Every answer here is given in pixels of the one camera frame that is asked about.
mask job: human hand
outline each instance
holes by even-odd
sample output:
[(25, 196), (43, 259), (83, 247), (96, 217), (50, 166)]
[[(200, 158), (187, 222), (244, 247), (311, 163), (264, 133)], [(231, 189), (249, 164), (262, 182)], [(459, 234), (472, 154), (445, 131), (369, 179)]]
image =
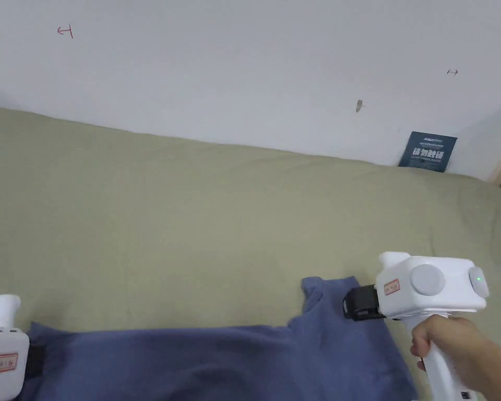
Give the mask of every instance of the human hand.
[[(486, 377), (479, 369), (482, 356), (496, 345), (482, 335), (477, 327), (462, 317), (433, 315), (412, 330), (410, 352), (424, 358), (433, 341), (453, 362), (462, 382), (469, 388), (481, 391)], [(425, 370), (423, 361), (418, 367)]]

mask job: red marking on wall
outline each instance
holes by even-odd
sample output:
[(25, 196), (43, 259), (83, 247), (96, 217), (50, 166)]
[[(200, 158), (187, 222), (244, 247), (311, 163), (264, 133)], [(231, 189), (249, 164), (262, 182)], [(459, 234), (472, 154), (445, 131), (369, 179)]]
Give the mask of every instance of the red marking on wall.
[(69, 29), (62, 29), (62, 27), (59, 27), (57, 29), (57, 33), (60, 34), (60, 35), (63, 35), (63, 32), (70, 32), (70, 38), (71, 39), (74, 39), (73, 37), (73, 30), (72, 28), (70, 27), (70, 24), (69, 24)]

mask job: gray round button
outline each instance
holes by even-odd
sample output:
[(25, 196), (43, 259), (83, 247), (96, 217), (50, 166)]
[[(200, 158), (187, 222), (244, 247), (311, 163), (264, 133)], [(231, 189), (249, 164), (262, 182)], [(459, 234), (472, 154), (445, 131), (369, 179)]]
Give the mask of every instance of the gray round button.
[(446, 277), (436, 266), (419, 265), (410, 272), (410, 283), (421, 295), (433, 296), (444, 289)]

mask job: gripper handle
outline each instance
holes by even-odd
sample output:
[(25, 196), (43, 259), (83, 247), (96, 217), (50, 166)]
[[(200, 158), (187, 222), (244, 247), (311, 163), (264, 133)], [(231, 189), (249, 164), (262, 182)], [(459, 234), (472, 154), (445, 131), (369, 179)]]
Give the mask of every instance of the gripper handle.
[[(430, 314), (420, 314), (404, 317), (404, 322), (409, 333), (422, 321), (428, 319)], [(458, 378), (452, 361), (440, 350), (435, 343), (431, 343), (428, 355), (423, 358), (428, 381), (431, 385), (432, 398), (435, 401), (464, 401), (465, 399), (477, 401), (477, 395), (467, 388)]]

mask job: dark blue sign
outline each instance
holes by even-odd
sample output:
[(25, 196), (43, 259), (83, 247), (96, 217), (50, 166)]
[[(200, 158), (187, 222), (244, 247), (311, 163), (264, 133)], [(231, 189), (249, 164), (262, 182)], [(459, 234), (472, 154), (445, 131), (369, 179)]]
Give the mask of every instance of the dark blue sign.
[(400, 167), (413, 167), (443, 173), (455, 147), (453, 136), (424, 134), (413, 131), (399, 162)]

